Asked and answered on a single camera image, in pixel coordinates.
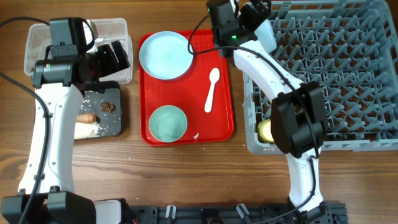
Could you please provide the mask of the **light blue bowl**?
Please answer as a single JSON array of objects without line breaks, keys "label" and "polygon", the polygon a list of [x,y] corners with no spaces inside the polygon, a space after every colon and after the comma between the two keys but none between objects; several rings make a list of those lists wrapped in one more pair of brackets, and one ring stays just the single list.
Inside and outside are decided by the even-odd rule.
[{"label": "light blue bowl", "polygon": [[268,19],[262,22],[254,33],[267,53],[271,53],[277,48],[274,31],[272,29],[271,22]]}]

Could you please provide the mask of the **large light blue plate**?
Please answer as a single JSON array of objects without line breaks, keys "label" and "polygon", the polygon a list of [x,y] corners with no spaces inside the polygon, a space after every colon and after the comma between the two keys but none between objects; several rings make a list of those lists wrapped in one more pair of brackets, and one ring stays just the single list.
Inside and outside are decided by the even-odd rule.
[{"label": "large light blue plate", "polygon": [[159,80],[172,80],[188,71],[193,62],[193,47],[183,35],[162,31],[150,35],[139,50],[141,67]]}]

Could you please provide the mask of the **yellow plastic cup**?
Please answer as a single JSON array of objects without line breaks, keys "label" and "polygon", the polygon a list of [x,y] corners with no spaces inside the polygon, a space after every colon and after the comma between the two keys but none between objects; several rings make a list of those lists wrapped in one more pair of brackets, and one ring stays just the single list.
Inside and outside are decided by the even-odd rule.
[{"label": "yellow plastic cup", "polygon": [[258,140],[262,143],[274,144],[274,139],[271,133],[271,120],[265,119],[257,125]]}]

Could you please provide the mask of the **white plastic spoon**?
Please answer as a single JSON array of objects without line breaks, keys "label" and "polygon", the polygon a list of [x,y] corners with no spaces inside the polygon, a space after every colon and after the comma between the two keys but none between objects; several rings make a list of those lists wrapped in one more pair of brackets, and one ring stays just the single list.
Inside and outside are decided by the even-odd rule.
[{"label": "white plastic spoon", "polygon": [[210,113],[212,110],[213,97],[214,97],[214,93],[215,93],[215,85],[218,82],[218,80],[220,79],[220,71],[218,68],[213,68],[211,70],[209,79],[210,79],[210,88],[208,91],[208,95],[207,95],[205,107],[204,107],[204,110],[206,113]]}]

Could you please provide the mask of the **brown food scrap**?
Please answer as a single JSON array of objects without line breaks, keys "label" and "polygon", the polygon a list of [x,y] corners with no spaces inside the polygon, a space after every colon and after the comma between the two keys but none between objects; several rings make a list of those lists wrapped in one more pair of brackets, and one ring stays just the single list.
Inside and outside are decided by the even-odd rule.
[{"label": "brown food scrap", "polygon": [[110,102],[102,102],[100,110],[102,112],[112,113],[116,109],[116,106]]}]

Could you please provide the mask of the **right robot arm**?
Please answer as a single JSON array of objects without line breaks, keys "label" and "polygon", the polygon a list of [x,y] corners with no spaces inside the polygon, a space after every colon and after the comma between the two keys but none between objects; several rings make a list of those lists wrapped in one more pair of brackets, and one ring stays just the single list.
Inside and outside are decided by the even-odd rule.
[{"label": "right robot arm", "polygon": [[285,216],[310,223],[326,214],[320,193],[318,158],[327,133],[323,92],[305,83],[270,55],[277,40],[269,21],[270,1],[208,1],[214,49],[248,75],[271,102],[271,134],[287,158],[289,207]]}]

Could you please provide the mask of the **green small bowl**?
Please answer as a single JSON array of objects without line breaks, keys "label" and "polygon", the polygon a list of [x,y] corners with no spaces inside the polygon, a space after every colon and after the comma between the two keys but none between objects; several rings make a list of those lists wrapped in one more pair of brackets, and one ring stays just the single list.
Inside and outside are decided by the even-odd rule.
[{"label": "green small bowl", "polygon": [[151,114],[148,122],[153,137],[164,143],[179,140],[187,130],[186,114],[177,106],[164,105]]}]

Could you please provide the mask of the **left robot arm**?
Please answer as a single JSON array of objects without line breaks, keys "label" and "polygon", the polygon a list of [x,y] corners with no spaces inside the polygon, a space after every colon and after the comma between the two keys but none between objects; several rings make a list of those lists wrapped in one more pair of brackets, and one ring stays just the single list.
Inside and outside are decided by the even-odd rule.
[{"label": "left robot arm", "polygon": [[86,91],[119,93],[104,77],[128,68],[121,43],[96,46],[94,25],[81,17],[48,21],[52,43],[31,72],[35,122],[29,159],[17,195],[4,197],[9,223],[137,223],[123,198],[93,201],[75,193],[75,125]]}]

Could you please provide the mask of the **white rice pile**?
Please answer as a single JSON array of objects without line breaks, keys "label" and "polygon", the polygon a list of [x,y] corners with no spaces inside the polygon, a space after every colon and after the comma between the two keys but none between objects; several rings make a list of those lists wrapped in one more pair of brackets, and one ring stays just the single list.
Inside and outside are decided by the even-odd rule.
[{"label": "white rice pile", "polygon": [[[102,103],[114,105],[112,112],[103,111]],[[76,123],[75,140],[89,138],[106,138],[117,136],[122,131],[121,124],[121,95],[115,93],[98,93],[87,91],[80,106],[79,115],[94,114],[96,121],[91,124]]]}]

